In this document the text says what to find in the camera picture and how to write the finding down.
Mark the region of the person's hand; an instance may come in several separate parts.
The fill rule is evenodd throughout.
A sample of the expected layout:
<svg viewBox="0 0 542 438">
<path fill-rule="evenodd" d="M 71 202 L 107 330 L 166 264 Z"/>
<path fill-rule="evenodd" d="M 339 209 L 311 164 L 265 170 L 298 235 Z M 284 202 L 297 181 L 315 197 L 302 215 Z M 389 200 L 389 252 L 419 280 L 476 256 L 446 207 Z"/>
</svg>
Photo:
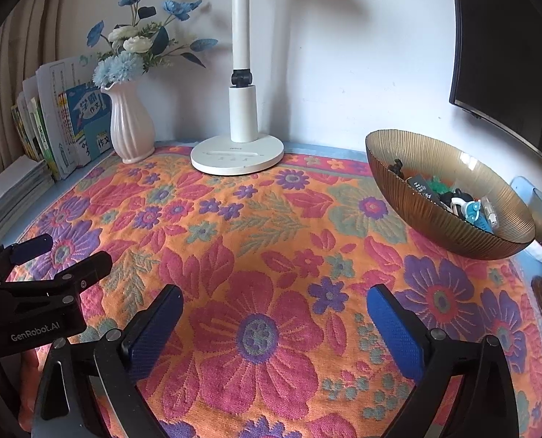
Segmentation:
<svg viewBox="0 0 542 438">
<path fill-rule="evenodd" d="M 11 357 L 11 377 L 0 361 L 0 437 L 30 437 L 40 381 L 39 360 L 31 349 Z"/>
</svg>

